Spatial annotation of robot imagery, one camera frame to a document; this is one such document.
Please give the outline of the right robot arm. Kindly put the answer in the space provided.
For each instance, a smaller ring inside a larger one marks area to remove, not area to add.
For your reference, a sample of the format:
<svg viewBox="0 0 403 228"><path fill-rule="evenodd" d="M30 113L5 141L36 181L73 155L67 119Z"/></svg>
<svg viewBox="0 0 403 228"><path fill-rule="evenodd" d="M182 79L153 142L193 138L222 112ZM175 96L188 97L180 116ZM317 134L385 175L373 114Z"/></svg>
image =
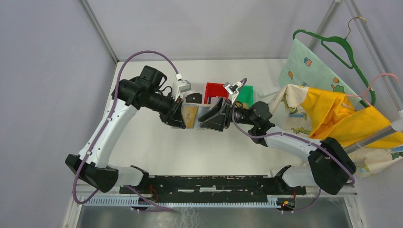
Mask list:
<svg viewBox="0 0 403 228"><path fill-rule="evenodd" d="M222 132L233 124L255 144L276 148L297 156L307 167L284 167L275 179L277 192L286 194L293 187L317 186L336 195L345 185L355 183L356 165L341 144L332 137L324 140L287 133L270 121L269 105L258 101L250 108L220 97L217 103L198 117L200 128Z"/></svg>

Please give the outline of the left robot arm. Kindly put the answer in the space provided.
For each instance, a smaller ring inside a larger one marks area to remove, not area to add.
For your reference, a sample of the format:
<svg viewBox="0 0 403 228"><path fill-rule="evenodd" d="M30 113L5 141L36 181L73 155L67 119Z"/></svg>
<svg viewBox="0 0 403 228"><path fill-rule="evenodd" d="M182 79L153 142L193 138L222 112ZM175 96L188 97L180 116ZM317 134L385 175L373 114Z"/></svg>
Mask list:
<svg viewBox="0 0 403 228"><path fill-rule="evenodd" d="M139 76L118 82L118 87L112 92L110 106L89 142L77 155L70 154L65 160L77 179L101 192L124 185L130 185L140 194L149 189L144 170L134 166L113 166L109 158L124 128L142 107L157 112L161 121L168 126L186 127L180 94L189 91L191 84L177 74L172 94L164 96L160 91L160 82L165 77L161 71L144 66Z"/></svg>

